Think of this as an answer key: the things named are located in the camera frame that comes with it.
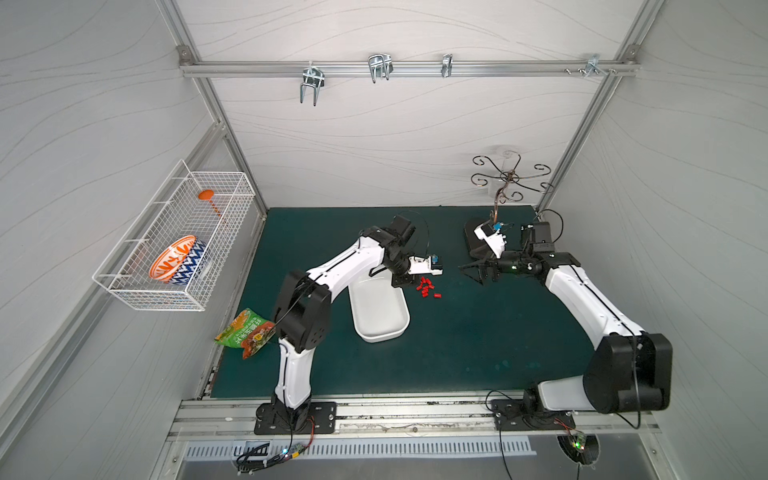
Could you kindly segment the white plastic storage box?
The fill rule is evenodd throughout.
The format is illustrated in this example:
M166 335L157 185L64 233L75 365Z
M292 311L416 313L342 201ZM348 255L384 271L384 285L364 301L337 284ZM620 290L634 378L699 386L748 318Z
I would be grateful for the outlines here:
M410 324L403 290L392 286L388 270L375 277L363 276L349 286L356 333L368 343L400 337Z

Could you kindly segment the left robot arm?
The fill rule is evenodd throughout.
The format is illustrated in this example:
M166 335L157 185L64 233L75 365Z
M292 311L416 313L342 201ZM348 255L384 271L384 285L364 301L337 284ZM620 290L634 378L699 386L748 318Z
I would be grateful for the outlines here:
M415 275L406 244L414 231L410 220L396 215L386 227L363 230L331 260L286 275L273 315L280 366L272 405L292 428L302 427L309 415L313 357L330 330L333 301L354 281L380 267L391 274L392 289L412 284Z

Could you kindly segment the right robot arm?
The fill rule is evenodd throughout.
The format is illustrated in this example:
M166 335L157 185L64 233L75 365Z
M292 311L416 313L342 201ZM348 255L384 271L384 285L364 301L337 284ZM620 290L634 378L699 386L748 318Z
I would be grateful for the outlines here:
M581 263L559 251L547 222L521 228L520 246L507 244L498 223L472 219L464 234L478 281L504 273L539 280L576 319L593 346L583 374L539 383L524 395L526 413L663 411L671 402L673 347L660 333L630 320L591 281Z

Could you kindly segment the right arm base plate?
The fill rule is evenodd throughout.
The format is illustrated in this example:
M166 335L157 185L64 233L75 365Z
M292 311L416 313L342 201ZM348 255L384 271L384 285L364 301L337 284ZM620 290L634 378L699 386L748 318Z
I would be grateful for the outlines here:
M576 427L565 411L539 408L533 400L500 398L488 402L498 431L559 431Z

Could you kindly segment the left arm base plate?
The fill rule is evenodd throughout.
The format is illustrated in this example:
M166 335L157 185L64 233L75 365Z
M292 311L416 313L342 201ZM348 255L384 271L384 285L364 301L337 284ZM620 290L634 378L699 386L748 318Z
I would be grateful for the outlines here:
M332 434L336 414L336 402L310 401L291 409L274 399L256 409L253 433L257 436Z

